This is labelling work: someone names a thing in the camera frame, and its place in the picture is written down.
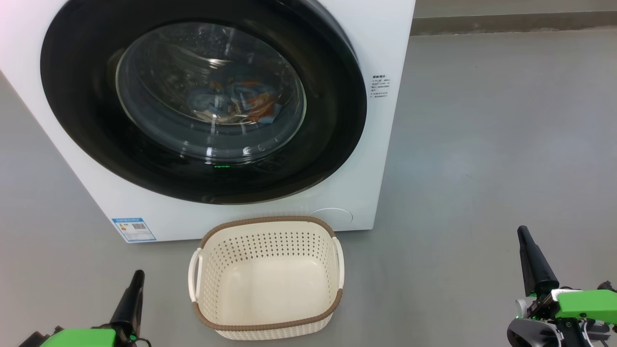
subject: laundry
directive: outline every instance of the laundry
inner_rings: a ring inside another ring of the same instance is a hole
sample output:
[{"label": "laundry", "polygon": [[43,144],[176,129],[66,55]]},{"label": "laundry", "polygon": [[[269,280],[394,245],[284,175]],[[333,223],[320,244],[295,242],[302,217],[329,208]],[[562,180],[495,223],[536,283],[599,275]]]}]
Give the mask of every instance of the laundry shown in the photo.
[{"label": "laundry", "polygon": [[281,110],[281,93],[257,77],[222,81],[225,74],[220,73],[212,77],[209,88],[189,92],[186,103],[195,116],[219,124],[272,123]]}]

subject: washing machine door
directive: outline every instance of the washing machine door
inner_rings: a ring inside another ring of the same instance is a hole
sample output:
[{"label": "washing machine door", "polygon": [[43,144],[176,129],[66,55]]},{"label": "washing machine door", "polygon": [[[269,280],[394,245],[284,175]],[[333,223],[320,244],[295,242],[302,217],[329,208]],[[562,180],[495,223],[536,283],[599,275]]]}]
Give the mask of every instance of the washing machine door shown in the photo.
[{"label": "washing machine door", "polygon": [[349,41],[312,1],[71,0],[45,36],[41,79],[98,163],[203,203],[319,183],[351,155],[366,116]]}]

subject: plastic basket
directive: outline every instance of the plastic basket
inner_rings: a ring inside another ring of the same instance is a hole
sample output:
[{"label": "plastic basket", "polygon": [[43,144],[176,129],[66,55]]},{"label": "plastic basket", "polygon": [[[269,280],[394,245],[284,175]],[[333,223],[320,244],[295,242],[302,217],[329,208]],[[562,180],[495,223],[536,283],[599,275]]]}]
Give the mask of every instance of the plastic basket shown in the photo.
[{"label": "plastic basket", "polygon": [[197,318],[232,340],[321,330],[341,300],[344,279],[341,244],[313,217],[219,225],[202,239],[188,272]]}]

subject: front-load washing machine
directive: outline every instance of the front-load washing machine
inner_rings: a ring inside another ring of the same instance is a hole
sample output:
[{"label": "front-load washing machine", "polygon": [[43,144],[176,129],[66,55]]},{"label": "front-load washing machine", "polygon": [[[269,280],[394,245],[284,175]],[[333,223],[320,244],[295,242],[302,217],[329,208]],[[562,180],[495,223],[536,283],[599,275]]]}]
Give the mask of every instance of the front-load washing machine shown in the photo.
[{"label": "front-load washing machine", "polygon": [[373,228],[413,0],[5,0],[0,70],[128,242]]}]

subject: brown basket rim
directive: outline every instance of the brown basket rim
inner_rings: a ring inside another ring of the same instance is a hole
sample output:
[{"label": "brown basket rim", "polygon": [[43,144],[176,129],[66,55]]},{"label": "brown basket rim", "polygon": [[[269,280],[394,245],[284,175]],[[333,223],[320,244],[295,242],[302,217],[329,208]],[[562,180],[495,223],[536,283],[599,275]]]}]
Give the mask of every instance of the brown basket rim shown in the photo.
[{"label": "brown basket rim", "polygon": [[[224,230],[226,228],[231,228],[231,227],[238,227],[240,225],[247,225],[247,224],[257,224],[257,223],[268,223],[268,222],[310,222],[310,223],[315,223],[318,224],[319,226],[323,227],[328,234],[330,234],[330,237],[336,237],[336,235],[334,234],[334,230],[332,230],[332,228],[326,224],[326,222],[315,218],[315,217],[310,217],[310,216],[289,216],[289,217],[261,217],[261,218],[251,218],[251,219],[243,219],[243,220],[237,220],[235,222],[228,222],[228,223],[223,223],[217,227],[214,227],[212,230],[210,230],[203,239],[201,239],[201,242],[199,243],[199,247],[200,248],[204,248],[205,243],[208,242],[208,240],[210,239],[210,237],[212,237],[212,235],[218,233],[221,230]],[[342,298],[342,294],[343,294],[343,289],[339,288],[338,291],[336,292],[336,297],[334,299],[334,302],[332,303],[332,305],[330,305],[330,307],[322,314],[314,316],[314,317],[309,317],[309,318],[304,318],[304,319],[298,319],[298,320],[292,320],[289,322],[282,322],[282,323],[274,323],[274,324],[258,324],[258,325],[221,325],[221,324],[215,324],[211,321],[209,321],[204,315],[203,313],[201,313],[201,310],[199,309],[199,303],[197,301],[193,302],[193,311],[195,312],[195,315],[197,316],[197,318],[208,328],[212,328],[214,330],[219,330],[219,331],[226,331],[226,332],[249,332],[249,331],[257,331],[257,330],[273,330],[273,329],[281,329],[281,328],[289,328],[289,327],[296,327],[299,325],[305,325],[305,324],[312,324],[315,322],[319,322],[320,320],[323,320],[325,318],[327,318],[328,316],[330,316],[334,310],[339,306],[339,303],[341,302],[341,298]]]}]

